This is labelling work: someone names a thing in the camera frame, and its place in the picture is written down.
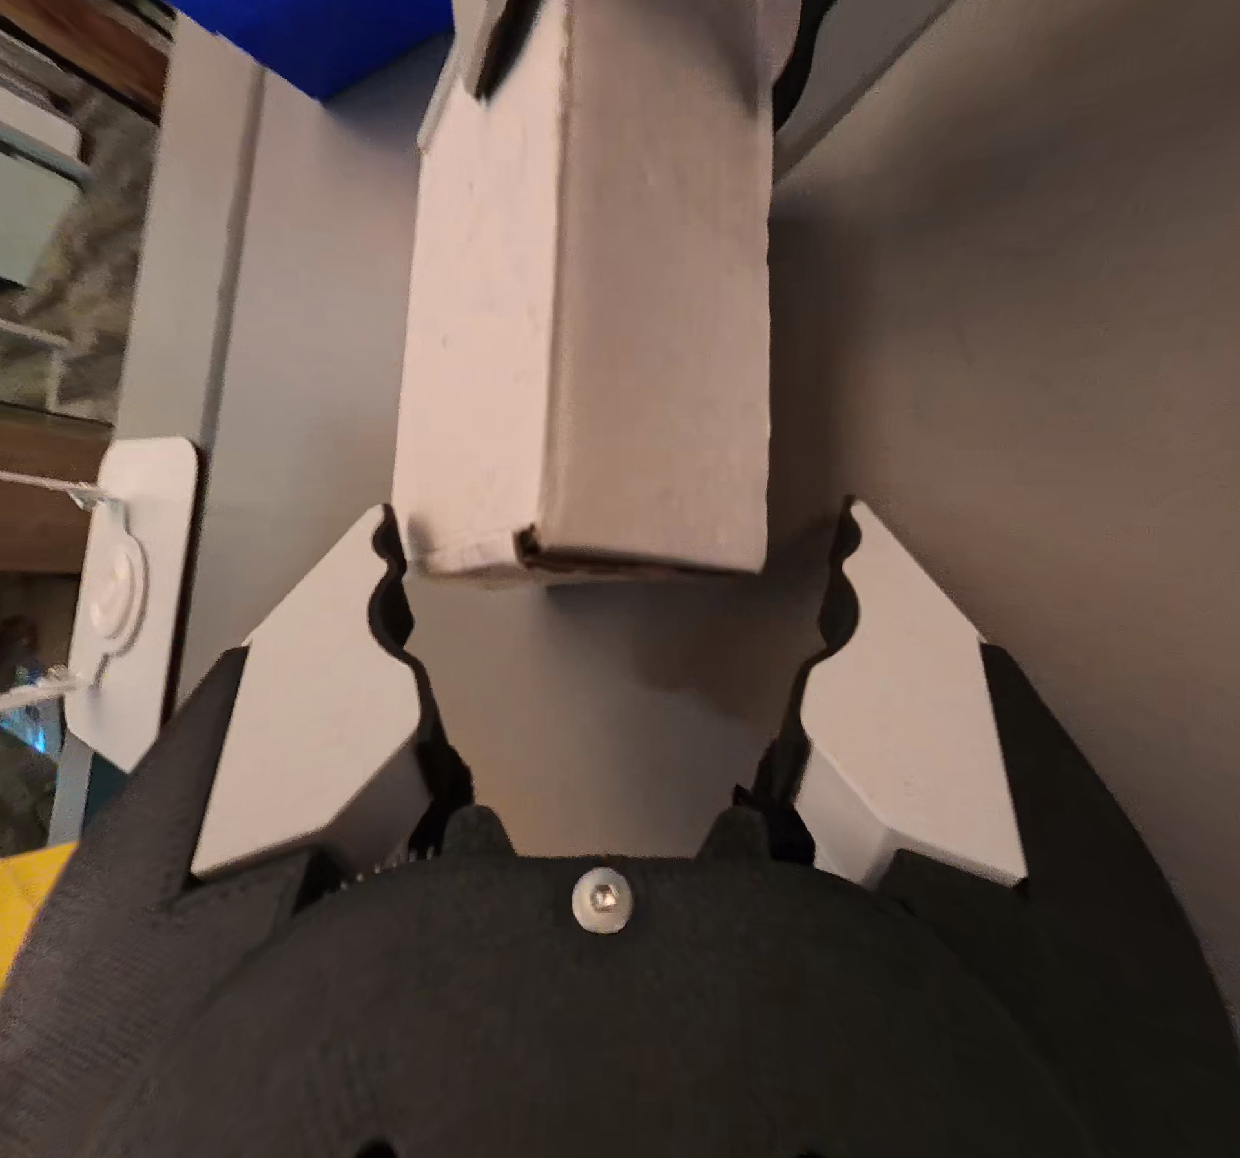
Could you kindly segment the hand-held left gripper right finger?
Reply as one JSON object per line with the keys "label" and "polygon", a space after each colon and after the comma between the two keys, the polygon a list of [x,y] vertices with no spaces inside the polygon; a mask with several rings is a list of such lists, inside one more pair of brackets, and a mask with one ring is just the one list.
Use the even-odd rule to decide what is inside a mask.
{"label": "hand-held left gripper right finger", "polygon": [[1028,876],[983,636],[860,499],[747,806],[778,858],[876,888],[901,851],[1000,886]]}

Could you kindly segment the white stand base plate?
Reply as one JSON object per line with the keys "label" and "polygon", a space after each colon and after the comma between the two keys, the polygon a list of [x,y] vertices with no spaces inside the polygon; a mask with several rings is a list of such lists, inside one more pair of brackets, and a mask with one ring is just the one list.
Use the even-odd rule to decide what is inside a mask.
{"label": "white stand base plate", "polygon": [[96,479],[65,715],[123,772],[163,729],[199,471],[184,437],[115,438]]}

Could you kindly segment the wooden shelf board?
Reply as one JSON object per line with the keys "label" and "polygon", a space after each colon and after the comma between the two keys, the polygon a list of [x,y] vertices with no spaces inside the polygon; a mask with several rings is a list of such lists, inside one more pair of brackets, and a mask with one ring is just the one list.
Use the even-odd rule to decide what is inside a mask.
{"label": "wooden shelf board", "polygon": [[161,121],[168,57],[89,0],[2,0],[2,32]]}

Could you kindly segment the white cardboard box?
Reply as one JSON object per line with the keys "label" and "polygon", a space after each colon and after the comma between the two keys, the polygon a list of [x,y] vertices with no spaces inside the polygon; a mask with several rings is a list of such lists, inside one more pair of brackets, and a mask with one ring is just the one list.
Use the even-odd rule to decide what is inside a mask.
{"label": "white cardboard box", "polygon": [[763,0],[479,0],[420,131],[393,511],[436,578],[768,561]]}

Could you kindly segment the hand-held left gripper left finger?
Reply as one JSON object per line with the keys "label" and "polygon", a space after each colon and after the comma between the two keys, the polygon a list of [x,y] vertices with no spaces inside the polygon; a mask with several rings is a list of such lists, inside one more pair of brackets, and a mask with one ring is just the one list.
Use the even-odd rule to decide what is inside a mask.
{"label": "hand-held left gripper left finger", "polygon": [[362,878],[442,851],[475,789],[409,652],[406,571],[393,506],[372,506],[247,637],[194,878],[298,849]]}

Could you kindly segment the yellow plastic bin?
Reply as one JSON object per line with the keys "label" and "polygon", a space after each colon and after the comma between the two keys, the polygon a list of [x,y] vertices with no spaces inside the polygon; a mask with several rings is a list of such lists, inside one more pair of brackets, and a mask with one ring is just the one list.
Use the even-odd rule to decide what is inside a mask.
{"label": "yellow plastic bin", "polygon": [[2,858],[2,986],[77,839]]}

